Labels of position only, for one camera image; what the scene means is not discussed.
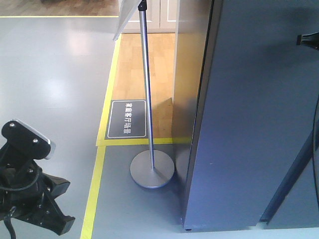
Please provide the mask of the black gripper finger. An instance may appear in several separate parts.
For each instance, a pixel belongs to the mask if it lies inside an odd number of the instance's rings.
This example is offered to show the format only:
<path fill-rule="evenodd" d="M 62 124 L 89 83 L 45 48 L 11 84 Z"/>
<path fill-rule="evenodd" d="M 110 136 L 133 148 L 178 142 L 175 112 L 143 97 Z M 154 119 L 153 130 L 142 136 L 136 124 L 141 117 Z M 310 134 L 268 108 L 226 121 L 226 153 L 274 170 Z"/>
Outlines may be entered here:
<path fill-rule="evenodd" d="M 303 45 L 318 50 L 319 32 L 298 35 L 296 45 Z"/>

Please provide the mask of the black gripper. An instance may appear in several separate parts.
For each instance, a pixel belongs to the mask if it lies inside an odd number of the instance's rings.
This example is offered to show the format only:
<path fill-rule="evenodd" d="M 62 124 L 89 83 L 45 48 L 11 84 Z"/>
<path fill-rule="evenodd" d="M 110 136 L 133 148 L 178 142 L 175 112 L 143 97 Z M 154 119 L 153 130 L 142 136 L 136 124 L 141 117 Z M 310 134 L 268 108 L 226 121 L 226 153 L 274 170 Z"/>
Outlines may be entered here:
<path fill-rule="evenodd" d="M 61 236 L 70 231 L 75 221 L 66 216 L 55 199 L 64 194 L 70 182 L 64 178 L 43 173 L 32 162 L 18 175 L 15 165 L 0 165 L 0 219 L 11 224 L 17 219 L 44 227 Z"/>

